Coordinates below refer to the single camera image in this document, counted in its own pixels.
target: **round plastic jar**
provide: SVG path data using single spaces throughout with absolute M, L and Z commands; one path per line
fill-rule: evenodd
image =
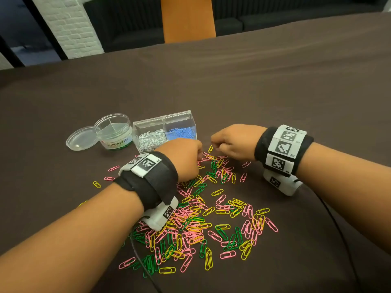
M 118 150 L 132 142 L 130 120 L 125 114 L 110 114 L 100 118 L 94 125 L 97 138 L 108 150 Z

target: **hand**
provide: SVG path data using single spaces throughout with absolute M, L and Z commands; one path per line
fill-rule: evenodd
M 197 158 L 202 155 L 202 143 L 198 140 L 178 138 L 168 141 L 155 151 L 166 155 L 178 172 L 178 182 L 188 181 L 198 175 Z
M 210 138 L 213 147 L 223 154 L 239 160 L 255 160 L 255 147 L 266 127 L 233 124 Z

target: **brown tablecloth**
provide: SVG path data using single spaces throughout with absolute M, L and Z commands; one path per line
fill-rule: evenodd
M 95 195 L 92 182 L 106 186 L 107 170 L 137 153 L 134 145 L 116 152 L 65 146 L 73 131 L 110 113 L 136 121 L 191 109 L 205 148 L 212 133 L 233 123 L 285 123 L 390 166 L 390 32 L 390 14 L 350 15 L 0 72 L 0 253 Z M 224 185 L 228 197 L 269 207 L 279 232 L 260 236 L 245 262 L 219 259 L 219 243 L 208 241 L 213 268 L 205 271 L 196 254 L 186 273 L 177 264 L 176 274 L 155 274 L 163 291 L 356 291 L 345 248 L 316 196 L 303 188 L 285 197 L 255 162 L 246 171 L 246 182 Z M 212 205 L 218 186 L 207 189 Z M 337 219 L 364 288 L 389 292 L 390 256 Z M 241 226 L 244 218 L 207 221 Z M 152 292 L 140 270 L 118 270 L 132 255 L 129 244 L 122 248 L 94 291 Z

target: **black cable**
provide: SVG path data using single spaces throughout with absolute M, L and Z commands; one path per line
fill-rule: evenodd
M 359 290 L 360 292 L 364 292 L 362 287 L 361 287 L 361 281 L 360 281 L 360 278 L 359 278 L 359 275 L 357 274 L 357 271 L 356 271 L 356 267 L 354 266 L 354 263 L 353 263 L 353 257 L 351 256 L 351 252 L 350 252 L 350 249 L 349 249 L 349 246 L 348 246 L 348 242 L 346 241 L 345 239 L 345 236 L 343 235 L 337 221 L 335 220 L 333 214 L 330 212 L 330 209 L 327 207 L 326 203 L 323 201 L 322 198 L 320 198 L 319 195 L 317 195 L 315 193 L 315 195 L 320 199 L 321 203 L 323 204 L 323 206 L 326 208 L 326 211 L 328 212 L 328 214 L 330 215 L 331 219 L 333 220 L 334 222 L 334 225 L 335 227 L 337 228 L 338 232 L 339 232 L 339 235 L 341 236 L 341 239 L 343 241 L 343 244 L 345 245 L 345 248 L 346 248 L 346 252 L 348 253 L 348 257 L 349 257 L 349 262 L 350 262 L 350 266 L 353 270 L 353 274 L 354 274 L 354 277 L 356 278 L 356 282 L 357 282 L 357 285 L 359 286 Z
M 152 279 L 152 276 L 150 275 L 148 269 L 145 267 L 143 261 L 140 259 L 139 255 L 137 254 L 136 247 L 134 246 L 134 241 L 133 241 L 133 227 L 132 227 L 132 230 L 130 231 L 130 243 L 132 244 L 132 248 L 133 248 L 134 254 L 136 255 L 136 258 L 138 259 L 138 261 L 141 264 L 141 267 L 144 269 L 144 271 L 146 272 L 150 281 L 152 282 L 152 285 L 155 287 L 155 289 L 158 293 L 163 293 L 163 291 L 160 289 L 159 285 L 156 284 L 155 281 Z

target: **black wrist strap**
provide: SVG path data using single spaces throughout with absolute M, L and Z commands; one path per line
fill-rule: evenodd
M 122 171 L 114 182 L 128 191 L 135 191 L 139 196 L 144 210 L 153 209 L 162 201 L 169 205 L 176 193 L 178 173 L 170 159 L 160 152 L 153 152 L 161 159 L 144 178 L 132 171 Z
M 310 147 L 310 145 L 314 141 L 314 138 L 309 135 L 305 135 L 305 137 L 300 145 L 299 152 L 297 153 L 296 158 L 293 159 L 293 158 L 290 158 L 290 157 L 287 157 L 287 156 L 284 156 L 281 154 L 277 154 L 276 152 L 268 151 L 269 145 L 270 145 L 276 131 L 277 131 L 276 127 L 269 127 L 265 130 L 265 132 L 259 138 L 258 143 L 255 147 L 254 156 L 258 161 L 260 161 L 263 164 L 264 168 L 266 168 L 266 169 L 269 169 L 273 172 L 277 172 L 277 173 L 279 173 L 283 176 L 286 176 L 286 177 L 289 177 L 290 175 L 296 175 L 297 168 L 299 167 L 300 161 L 301 161 L 302 157 L 304 156 L 304 153 L 307 151 L 308 147 Z M 282 159 L 294 162 L 292 172 L 290 174 L 287 174 L 285 172 L 281 172 L 281 171 L 276 170 L 276 168 L 274 168 L 274 167 L 266 165 L 266 157 L 267 157 L 268 153 L 270 153 L 273 156 L 280 157 Z

